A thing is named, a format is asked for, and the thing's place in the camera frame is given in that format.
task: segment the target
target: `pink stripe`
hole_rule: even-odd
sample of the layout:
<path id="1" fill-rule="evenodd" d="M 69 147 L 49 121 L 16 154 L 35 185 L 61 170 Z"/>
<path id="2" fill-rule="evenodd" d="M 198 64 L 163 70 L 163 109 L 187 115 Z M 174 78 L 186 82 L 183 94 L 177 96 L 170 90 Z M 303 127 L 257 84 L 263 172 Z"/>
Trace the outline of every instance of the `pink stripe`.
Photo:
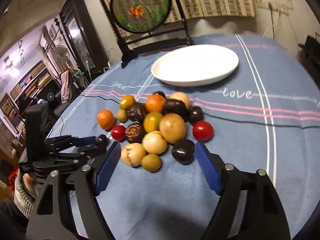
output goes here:
<path id="1" fill-rule="evenodd" d="M 112 94 L 112 93 L 106 93 L 105 91 L 102 92 L 98 92 L 96 93 L 95 90 L 92 91 L 88 91 L 88 94 L 103 94 L 105 96 L 114 96 L 115 98 L 121 99 L 118 96 Z M 194 103 L 195 106 L 202 106 L 204 108 L 210 109 L 210 110 L 214 110 L 214 111 L 219 111 L 219 112 L 227 112 L 227 113 L 233 113 L 233 114 L 244 114 L 244 115 L 251 115 L 251 116 L 258 116 L 258 117 L 273 117 L 273 118 L 279 118 L 279 119 L 294 119 L 294 120 L 299 120 L 299 121 L 305 121 L 305 120 L 314 120 L 314 121 L 319 121 L 320 122 L 320 118 L 317 117 L 297 117 L 297 116 L 290 116 L 290 115 L 269 115 L 269 114 L 258 114 L 258 113 L 251 113 L 251 112 L 244 112 L 244 111 L 236 111 L 236 110 L 231 110 L 231 109 L 222 109 L 222 108 L 215 108 L 215 107 L 209 107 L 209 106 L 205 106 L 199 103 Z"/>
<path id="2" fill-rule="evenodd" d="M 252 115 L 252 116 L 259 116 L 259 117 L 285 118 L 285 119 L 294 119 L 294 120 L 299 120 L 299 121 L 315 120 L 315 121 L 320 122 L 320 118 L 317 118 L 317 117 L 297 117 L 297 116 L 290 116 L 290 115 L 270 115 L 270 114 L 264 115 L 264 114 L 257 114 L 257 113 L 243 112 L 243 111 L 235 111 L 235 110 L 230 110 L 230 109 L 209 107 L 209 106 L 204 106 L 199 103 L 194 103 L 194 105 L 195 106 L 202 106 L 204 108 L 214 110 L 214 111 L 227 112 L 227 113 L 233 113 L 233 114 L 246 114 L 246 115 Z"/>
<path id="3" fill-rule="evenodd" d="M 117 92 L 115 91 L 111 91 L 111 92 L 107 92 L 107 91 L 104 91 L 104 90 L 85 90 L 84 92 L 93 92 L 93 91 L 96 91 L 96 92 L 102 92 L 102 93 L 107 93 L 107 94 L 110 94 L 110 93 L 115 93 L 119 96 L 125 96 L 123 94 L 118 94 Z M 147 93 L 144 93 L 144 94 L 140 94 L 140 95 L 147 95 L 147 96 L 151 96 L 152 94 L 147 94 Z M 263 111 L 263 108 L 260 108 L 260 107 L 253 107 L 253 106 L 240 106 L 240 105 L 231 105 L 231 104 L 225 104 L 225 103 L 217 103 L 217 102 L 210 102 L 210 101 L 205 101 L 205 100 L 202 100 L 200 98 L 191 98 L 190 99 L 191 101 L 200 101 L 202 103 L 205 103 L 205 104 L 209 104 L 209 105 L 215 105 L 215 106 L 226 106 L 226 107 L 235 107 L 235 108 L 240 108 L 240 109 L 247 109 L 247 110 L 253 110 L 253 111 Z M 280 108 L 275 108 L 275 109 L 268 109 L 268 108 L 265 108 L 266 111 L 269 111 L 271 110 L 272 112 L 283 112 L 283 113 L 288 113 L 288 114 L 296 114 L 296 115 L 301 115 L 301 114 L 311 114 L 311 115 L 317 115 L 317 116 L 320 116 L 320 113 L 318 112 L 315 112 L 315 111 L 294 111 L 294 110 L 288 110 L 288 109 L 280 109 Z"/>

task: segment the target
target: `red object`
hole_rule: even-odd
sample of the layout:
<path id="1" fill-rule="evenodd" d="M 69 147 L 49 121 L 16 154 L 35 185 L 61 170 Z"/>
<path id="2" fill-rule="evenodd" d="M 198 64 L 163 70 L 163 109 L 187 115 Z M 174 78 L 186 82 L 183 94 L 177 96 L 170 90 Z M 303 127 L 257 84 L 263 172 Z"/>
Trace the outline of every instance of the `red object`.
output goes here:
<path id="1" fill-rule="evenodd" d="M 205 142 L 214 134 L 211 124 L 206 121 L 199 121 L 193 125 L 192 135 L 197 141 Z"/>
<path id="2" fill-rule="evenodd" d="M 112 128 L 111 135 L 116 141 L 122 142 L 124 140 L 124 132 L 125 127 L 123 125 L 116 125 Z"/>
<path id="3" fill-rule="evenodd" d="M 8 176 L 8 187 L 10 188 L 10 190 L 14 190 L 14 182 L 18 175 L 18 169 L 19 169 L 19 166 L 16 166 Z"/>

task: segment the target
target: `silver screw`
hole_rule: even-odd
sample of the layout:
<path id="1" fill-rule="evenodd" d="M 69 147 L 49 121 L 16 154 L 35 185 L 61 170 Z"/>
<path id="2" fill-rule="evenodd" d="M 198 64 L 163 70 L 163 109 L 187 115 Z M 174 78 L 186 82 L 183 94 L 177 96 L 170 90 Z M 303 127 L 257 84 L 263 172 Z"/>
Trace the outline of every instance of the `silver screw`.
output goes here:
<path id="1" fill-rule="evenodd" d="M 88 170 L 90 170 L 91 169 L 91 166 L 89 165 L 89 164 L 86 164 L 86 165 L 83 165 L 82 166 L 82 170 L 83 171 L 88 171 Z"/>
<path id="2" fill-rule="evenodd" d="M 224 167 L 226 168 L 227 171 L 232 171 L 232 170 L 235 168 L 235 167 L 234 167 L 232 164 L 230 164 L 230 163 L 227 163 Z"/>
<path id="3" fill-rule="evenodd" d="M 51 172 L 50 172 L 51 177 L 55 177 L 55 176 L 57 176 L 58 174 L 59 174 L 58 171 L 51 171 Z"/>
<path id="4" fill-rule="evenodd" d="M 266 175 L 267 173 L 266 173 L 263 169 L 260 169 L 260 170 L 258 170 L 258 174 L 259 174 L 260 176 L 264 176 L 264 175 Z"/>

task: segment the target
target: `pink cloth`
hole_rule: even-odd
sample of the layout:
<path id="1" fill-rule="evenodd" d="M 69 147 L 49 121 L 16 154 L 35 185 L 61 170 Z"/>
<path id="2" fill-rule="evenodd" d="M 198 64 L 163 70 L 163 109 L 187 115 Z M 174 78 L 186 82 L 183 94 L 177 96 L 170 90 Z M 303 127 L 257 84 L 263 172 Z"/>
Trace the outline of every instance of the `pink cloth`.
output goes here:
<path id="1" fill-rule="evenodd" d="M 69 100 L 69 70 L 63 72 L 61 74 L 61 102 L 64 103 L 65 101 Z"/>

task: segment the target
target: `round fruit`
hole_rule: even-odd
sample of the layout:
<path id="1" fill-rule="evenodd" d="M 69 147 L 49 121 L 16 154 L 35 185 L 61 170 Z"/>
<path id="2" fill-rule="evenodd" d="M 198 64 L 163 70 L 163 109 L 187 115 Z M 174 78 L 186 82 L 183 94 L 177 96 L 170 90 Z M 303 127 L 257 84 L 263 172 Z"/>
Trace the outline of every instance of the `round fruit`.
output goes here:
<path id="1" fill-rule="evenodd" d="M 175 93 L 173 93 L 173 94 L 170 96 L 170 99 L 180 100 L 180 101 L 184 102 L 184 104 L 186 105 L 186 108 L 187 108 L 187 109 L 190 108 L 190 105 L 191 105 L 190 99 L 189 99 L 189 97 L 188 97 L 185 93 L 183 93 L 183 92 L 175 92 Z"/>
<path id="2" fill-rule="evenodd" d="M 129 143 L 140 143 L 146 135 L 141 123 L 132 123 L 125 130 L 125 138 Z"/>
<path id="3" fill-rule="evenodd" d="M 194 159 L 195 144 L 187 139 L 182 139 L 173 145 L 172 156 L 181 164 L 189 164 Z"/>
<path id="4" fill-rule="evenodd" d="M 187 127 L 182 117 L 177 114 L 165 115 L 159 124 L 159 130 L 169 143 L 176 143 L 186 136 Z"/>
<path id="5" fill-rule="evenodd" d="M 145 155 L 146 151 L 140 143 L 129 143 L 121 150 L 122 161 L 131 167 L 139 166 Z"/>
<path id="6" fill-rule="evenodd" d="M 214 130 L 206 121 L 199 121 L 193 125 L 192 135 L 197 141 L 207 141 L 213 136 Z"/>
<path id="7" fill-rule="evenodd" d="M 135 113 L 135 109 L 136 109 L 137 104 L 133 104 L 132 106 L 130 106 L 128 109 L 126 109 L 126 113 L 127 116 L 129 118 L 130 121 L 135 121 L 134 119 L 134 113 Z"/>
<path id="8" fill-rule="evenodd" d="M 163 115 L 159 112 L 151 112 L 146 115 L 143 121 L 143 127 L 146 132 L 152 132 L 159 130 L 159 123 Z"/>
<path id="9" fill-rule="evenodd" d="M 142 145 L 148 153 L 157 155 L 164 153 L 168 147 L 167 141 L 159 131 L 147 133 L 142 139 Z"/>
<path id="10" fill-rule="evenodd" d="M 165 93 L 163 93 L 162 91 L 154 92 L 153 95 L 160 95 L 160 96 L 162 96 L 164 99 L 167 99 L 167 97 L 165 96 Z"/>
<path id="11" fill-rule="evenodd" d="M 134 119 L 139 123 L 143 123 L 144 118 L 148 114 L 148 110 L 145 104 L 136 103 L 134 105 L 133 113 L 134 113 Z"/>
<path id="12" fill-rule="evenodd" d="M 203 120 L 203 111 L 199 106 L 194 106 L 189 111 L 189 122 L 195 124 Z"/>
<path id="13" fill-rule="evenodd" d="M 111 111 L 105 109 L 98 113 L 97 120 L 103 130 L 110 130 L 116 123 L 116 119 Z"/>
<path id="14" fill-rule="evenodd" d="M 119 106 L 121 109 L 128 109 L 130 106 L 132 106 L 135 103 L 135 99 L 131 95 L 126 95 L 123 98 L 121 98 Z"/>
<path id="15" fill-rule="evenodd" d="M 123 125 L 116 125 L 112 128 L 111 135 L 116 141 L 122 142 L 125 138 L 124 132 L 125 127 Z"/>
<path id="16" fill-rule="evenodd" d="M 168 99 L 162 108 L 162 114 L 175 113 L 180 115 L 186 122 L 188 120 L 188 110 L 181 100 Z"/>
<path id="17" fill-rule="evenodd" d="M 124 110 L 124 109 L 120 109 L 118 112 L 117 112 L 117 119 L 120 121 L 120 122 L 125 122 L 128 120 L 128 116 L 127 116 L 127 112 Z"/>
<path id="18" fill-rule="evenodd" d="M 149 112 L 161 112 L 166 101 L 167 100 L 165 100 L 165 98 L 162 96 L 155 94 L 148 97 L 146 106 Z"/>
<path id="19" fill-rule="evenodd" d="M 101 147 L 101 146 L 106 147 L 108 143 L 109 143 L 109 139 L 104 134 L 101 134 L 94 139 L 94 145 L 97 147 Z"/>
<path id="20" fill-rule="evenodd" d="M 158 155 L 148 154 L 141 161 L 142 167 L 149 172 L 155 172 L 161 167 L 161 159 Z"/>

